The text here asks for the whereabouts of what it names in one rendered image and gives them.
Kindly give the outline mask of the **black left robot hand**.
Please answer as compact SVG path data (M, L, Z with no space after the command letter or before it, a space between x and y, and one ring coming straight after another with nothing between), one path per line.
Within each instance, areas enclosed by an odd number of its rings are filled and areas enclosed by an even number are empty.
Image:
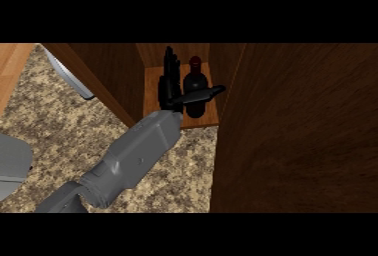
M187 105L199 102L206 104L212 98L226 91L224 85L215 85L195 92L184 93L183 79L184 78L180 78L180 60L172 52L172 48L167 47L164 55L164 74L158 82L158 102L162 110L172 110L180 113L186 113Z

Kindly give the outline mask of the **dark wine bottle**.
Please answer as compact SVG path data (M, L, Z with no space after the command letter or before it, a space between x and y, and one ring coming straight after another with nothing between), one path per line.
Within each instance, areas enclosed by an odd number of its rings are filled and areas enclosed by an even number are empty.
M201 58L193 56L189 60L190 72L183 79L183 92L190 93L208 87L206 76L201 72ZM205 113L205 103L199 102L186 106L186 113L190 118L201 118Z

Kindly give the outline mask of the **brown wooden cabinet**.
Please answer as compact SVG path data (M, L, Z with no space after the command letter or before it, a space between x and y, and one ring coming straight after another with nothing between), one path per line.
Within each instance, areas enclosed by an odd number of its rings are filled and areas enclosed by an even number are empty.
M162 75L165 48L171 47L180 60L180 78L189 73L189 59L201 58L201 71L208 86L232 88L245 43L139 43L137 50L144 64L143 115L159 109L158 80Z

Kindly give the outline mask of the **brown wooden cabinet door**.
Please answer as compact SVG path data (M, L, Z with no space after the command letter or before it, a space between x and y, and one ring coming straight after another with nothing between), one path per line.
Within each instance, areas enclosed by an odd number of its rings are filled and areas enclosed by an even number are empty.
M134 43L43 43L94 97L131 127L143 118L144 66Z
M212 212L378 212L378 44L249 44L217 134Z

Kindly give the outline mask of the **pale grey rounded object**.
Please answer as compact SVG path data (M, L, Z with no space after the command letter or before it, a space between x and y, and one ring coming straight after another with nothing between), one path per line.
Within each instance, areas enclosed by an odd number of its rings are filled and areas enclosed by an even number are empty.
M13 193L26 179L32 165L29 144L0 134L0 201Z

